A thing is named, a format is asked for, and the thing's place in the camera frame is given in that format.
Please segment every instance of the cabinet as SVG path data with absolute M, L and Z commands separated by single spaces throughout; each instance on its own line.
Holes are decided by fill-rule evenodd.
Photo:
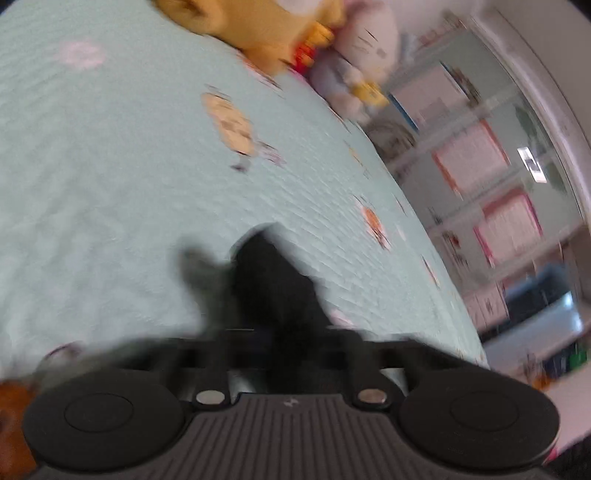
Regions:
M 555 248 L 584 222 L 546 129 L 520 87 L 473 31 L 458 30 L 422 52 L 411 67 L 390 79 L 385 90 L 395 98 L 402 86 L 437 65 L 460 72 L 459 85 L 468 93 L 465 102 L 442 109 L 418 130 L 408 122 L 401 105 L 393 102 L 366 126 L 366 132 L 423 223 L 456 287 L 466 295 L 501 283 Z M 468 99 L 476 101 L 469 105 Z M 433 154 L 482 121 L 507 165 L 460 194 Z M 486 161 L 476 149 L 467 163 L 476 174 Z M 491 205 L 512 192 L 528 199 L 541 235 L 516 247 L 509 258 L 492 264 L 475 228 L 489 218 Z M 511 235 L 507 230 L 507 242 L 515 241 Z

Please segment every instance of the hello kitty plush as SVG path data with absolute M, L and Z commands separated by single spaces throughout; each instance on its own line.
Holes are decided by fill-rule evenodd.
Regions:
M 379 84 L 397 63 L 399 42 L 392 9 L 382 1 L 363 4 L 310 70 L 310 84 L 339 116 L 364 121 L 368 108 L 387 103 Z

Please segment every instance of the quilted bedspread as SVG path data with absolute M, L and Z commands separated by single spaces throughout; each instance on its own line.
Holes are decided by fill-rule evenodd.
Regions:
M 0 377 L 68 342 L 190 335 L 175 254 L 280 223 L 327 310 L 485 359 L 443 263 L 356 124 L 147 0 L 0 15 Z

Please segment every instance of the drone logo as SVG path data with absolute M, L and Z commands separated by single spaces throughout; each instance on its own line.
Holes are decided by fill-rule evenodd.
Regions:
M 300 403 L 300 402 L 298 402 L 298 401 L 297 401 L 295 398 L 290 398 L 289 400 L 285 400 L 285 401 L 283 402 L 283 404 L 284 404 L 286 407 L 289 407 L 289 408 L 293 408 L 293 407 L 295 407 L 296 405 L 298 405 L 299 403 Z

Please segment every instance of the stuffed toy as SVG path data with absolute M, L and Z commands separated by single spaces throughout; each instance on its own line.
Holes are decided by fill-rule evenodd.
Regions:
M 311 68 L 310 84 L 342 118 L 366 121 L 369 111 L 388 103 L 379 84 L 397 63 L 399 42 L 387 4 L 360 5 Z
M 15 381 L 0 382 L 0 478 L 20 480 L 35 468 L 35 460 L 22 435 L 22 416 L 33 392 Z
M 314 64 L 316 49 L 327 47 L 334 38 L 332 30 L 316 22 L 306 34 L 304 41 L 295 48 L 291 68 L 300 75 L 304 75 Z
M 343 0 L 155 0 L 182 27 L 213 35 L 242 50 L 263 73 L 273 76 L 293 60 L 316 23 L 338 27 Z

